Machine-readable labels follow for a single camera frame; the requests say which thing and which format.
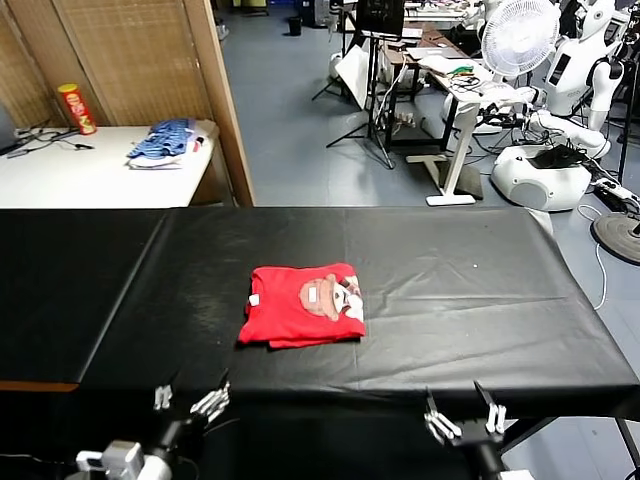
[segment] white desk leg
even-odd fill
[[[458,184],[458,178],[460,178],[460,172],[464,165],[464,159],[467,156],[467,148],[471,143],[471,136],[476,126],[476,119],[478,117],[478,110],[480,105],[477,103],[464,104],[458,107],[458,114],[456,115],[456,125],[460,127],[460,138],[456,151],[451,159],[449,165],[449,173],[447,179],[444,182],[444,187],[440,188],[441,195],[432,195],[427,197],[427,204],[431,207],[437,207],[440,205],[469,205],[476,203],[476,200],[471,195],[456,195],[455,189]]]

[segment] folded red t-shirt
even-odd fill
[[[345,263],[315,268],[260,267],[251,276],[255,305],[238,340],[291,348],[365,334],[355,270]]]

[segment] red can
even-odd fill
[[[82,135],[91,135],[96,133],[98,127],[96,122],[93,121],[89,107],[87,107],[78,85],[75,83],[66,83],[58,87],[58,92],[62,94],[67,108],[71,112],[76,124],[80,128]]]

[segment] fan grille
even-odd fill
[[[517,76],[540,65],[558,37],[559,10],[549,0],[506,0],[482,36],[482,56],[500,75]]]

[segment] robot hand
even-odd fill
[[[196,402],[186,415],[178,414],[171,408],[170,387],[159,387],[156,390],[155,410],[167,411],[163,412],[163,416],[169,417],[164,419],[160,437],[149,454],[145,455],[137,442],[116,440],[104,452],[80,452],[76,457],[78,469],[84,472],[102,471],[107,480],[171,480],[171,465],[177,452],[186,445],[199,448],[198,444],[211,423],[229,405],[229,387],[229,382],[223,378],[220,388]]]

